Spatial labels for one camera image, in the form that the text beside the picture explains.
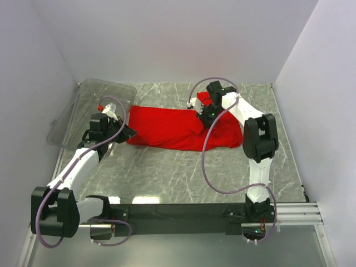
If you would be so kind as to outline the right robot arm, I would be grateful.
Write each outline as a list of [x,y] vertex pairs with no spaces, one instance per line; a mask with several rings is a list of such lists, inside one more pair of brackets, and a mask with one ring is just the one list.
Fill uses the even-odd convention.
[[236,84],[223,87],[220,78],[209,80],[206,90],[211,104],[205,105],[198,98],[187,103],[208,129],[202,149],[206,151],[216,124],[229,113],[243,126],[243,151],[249,160],[249,184],[243,188],[246,191],[244,208],[231,215],[251,222],[276,215],[276,200],[269,187],[271,163],[279,148],[275,116],[262,113],[244,100]]

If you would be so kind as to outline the red t shirt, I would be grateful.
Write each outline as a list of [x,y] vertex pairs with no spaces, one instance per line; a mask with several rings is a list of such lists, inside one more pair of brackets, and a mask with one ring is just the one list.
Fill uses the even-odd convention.
[[[136,131],[128,144],[180,151],[201,152],[209,131],[194,110],[138,105],[131,107],[128,126]],[[226,113],[214,126],[205,150],[233,149],[242,143],[240,123],[232,114]]]

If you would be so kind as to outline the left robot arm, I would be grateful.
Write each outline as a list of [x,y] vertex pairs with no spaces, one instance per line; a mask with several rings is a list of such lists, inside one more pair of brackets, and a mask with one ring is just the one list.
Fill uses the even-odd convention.
[[47,186],[31,194],[31,232],[71,238],[80,224],[94,219],[103,224],[112,218],[107,196],[89,195],[77,201],[78,190],[113,143],[121,144],[136,135],[123,119],[105,113],[91,115],[73,158]]

